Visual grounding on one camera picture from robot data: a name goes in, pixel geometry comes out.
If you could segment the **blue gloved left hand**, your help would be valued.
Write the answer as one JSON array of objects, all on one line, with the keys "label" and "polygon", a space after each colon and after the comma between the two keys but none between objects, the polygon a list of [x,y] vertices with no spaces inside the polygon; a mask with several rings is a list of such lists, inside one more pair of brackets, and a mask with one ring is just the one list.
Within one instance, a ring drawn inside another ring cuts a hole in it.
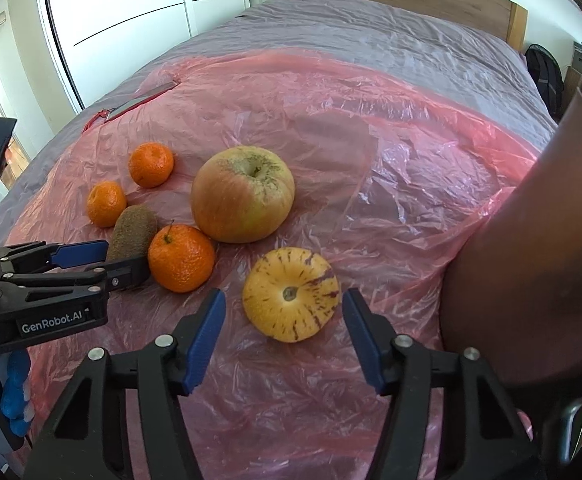
[{"label": "blue gloved left hand", "polygon": [[15,350],[6,360],[6,380],[2,385],[0,411],[17,437],[25,437],[35,417],[30,400],[30,357],[25,349]]}]

